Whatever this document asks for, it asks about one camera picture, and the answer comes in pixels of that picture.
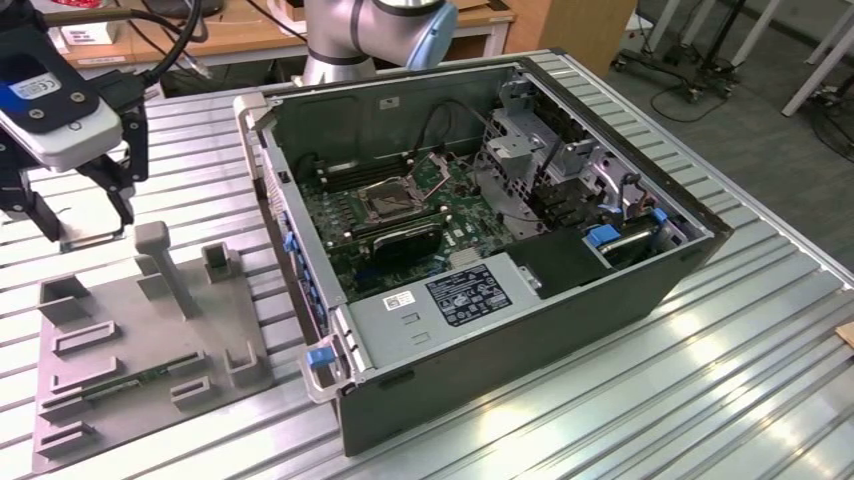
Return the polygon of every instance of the cardboard box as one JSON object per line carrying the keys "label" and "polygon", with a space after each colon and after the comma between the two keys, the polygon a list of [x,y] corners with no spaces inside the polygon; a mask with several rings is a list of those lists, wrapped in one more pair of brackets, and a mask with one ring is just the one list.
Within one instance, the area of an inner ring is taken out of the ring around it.
{"label": "cardboard box", "polygon": [[848,342],[848,345],[854,347],[854,322],[847,323],[836,328],[836,334],[842,337],[842,340]]}
{"label": "cardboard box", "polygon": [[68,45],[110,45],[116,41],[118,22],[98,22],[62,27]]}

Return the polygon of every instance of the green circuit board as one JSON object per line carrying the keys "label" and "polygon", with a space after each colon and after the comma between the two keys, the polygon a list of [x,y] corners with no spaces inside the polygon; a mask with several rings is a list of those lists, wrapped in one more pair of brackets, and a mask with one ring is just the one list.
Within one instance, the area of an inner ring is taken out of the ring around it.
{"label": "green circuit board", "polygon": [[[300,187],[315,228],[349,301],[448,271],[453,267],[448,257],[456,252],[472,249],[480,257],[487,257],[513,241],[492,208],[483,197],[475,194],[475,184],[467,171],[467,166],[459,161],[448,161],[449,179],[424,200],[421,216],[356,238],[348,238],[347,232],[371,221],[369,208],[359,189],[328,193],[323,192],[317,184]],[[441,178],[439,168],[429,161],[423,162],[412,174],[421,194],[429,192]],[[376,238],[389,232],[431,224],[441,226],[441,242],[435,253],[401,267],[377,268],[371,262],[371,248]]]}

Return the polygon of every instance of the black side panel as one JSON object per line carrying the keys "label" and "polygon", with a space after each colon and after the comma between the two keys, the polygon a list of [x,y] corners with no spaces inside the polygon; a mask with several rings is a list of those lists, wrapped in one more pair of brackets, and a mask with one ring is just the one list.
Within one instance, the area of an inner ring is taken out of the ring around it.
{"label": "black side panel", "polygon": [[722,243],[723,237],[698,242],[339,397],[345,455],[376,446],[639,320]]}

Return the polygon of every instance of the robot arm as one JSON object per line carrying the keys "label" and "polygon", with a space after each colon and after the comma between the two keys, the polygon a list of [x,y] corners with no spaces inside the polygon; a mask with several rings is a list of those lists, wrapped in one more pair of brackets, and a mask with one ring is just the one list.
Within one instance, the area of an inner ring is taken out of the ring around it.
{"label": "robot arm", "polygon": [[[29,188],[32,168],[76,170],[89,177],[106,192],[121,228],[133,223],[133,184],[148,178],[144,91],[189,41],[200,4],[192,2],[186,26],[150,71],[112,71],[86,81],[53,49],[48,22],[29,0],[0,0],[0,210],[32,219],[50,241],[61,238],[62,227]],[[57,14],[53,22],[122,20],[128,13]],[[311,34],[303,84],[375,75],[371,57],[411,70],[431,68],[456,28],[456,7],[447,0],[307,0],[305,15]],[[128,150],[114,162],[106,152],[122,140]]]}
{"label": "robot arm", "polygon": [[445,0],[307,0],[308,62],[301,84],[376,74],[371,57],[409,70],[435,67],[456,28]]}
{"label": "robot arm", "polygon": [[[105,11],[114,19],[129,12]],[[96,21],[104,12],[60,14],[57,24]],[[44,199],[29,188],[26,171],[45,167],[76,170],[104,189],[118,214],[120,230],[133,223],[133,184],[148,179],[145,89],[174,62],[200,16],[193,2],[188,27],[153,70],[117,70],[84,80],[46,36],[48,21],[29,0],[0,0],[0,210],[29,218],[50,241],[62,236],[61,223]],[[106,155],[124,141],[124,158]]]}

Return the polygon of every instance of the aluminum extrusion table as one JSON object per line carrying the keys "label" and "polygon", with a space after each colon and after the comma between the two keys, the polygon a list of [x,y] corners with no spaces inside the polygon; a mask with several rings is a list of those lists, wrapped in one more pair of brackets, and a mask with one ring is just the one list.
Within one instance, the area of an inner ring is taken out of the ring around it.
{"label": "aluminum extrusion table", "polygon": [[[60,470],[50,478],[848,478],[851,274],[568,57],[529,54],[736,229],[652,314],[564,360],[400,435],[341,455],[335,415],[305,396],[301,338],[254,205],[230,110],[236,91],[153,103],[137,221],[165,221],[176,261],[241,251],[276,386]],[[92,188],[37,175],[54,201]],[[0,230],[0,479],[30,476],[36,283],[134,272],[128,240],[57,255],[26,222]]]}

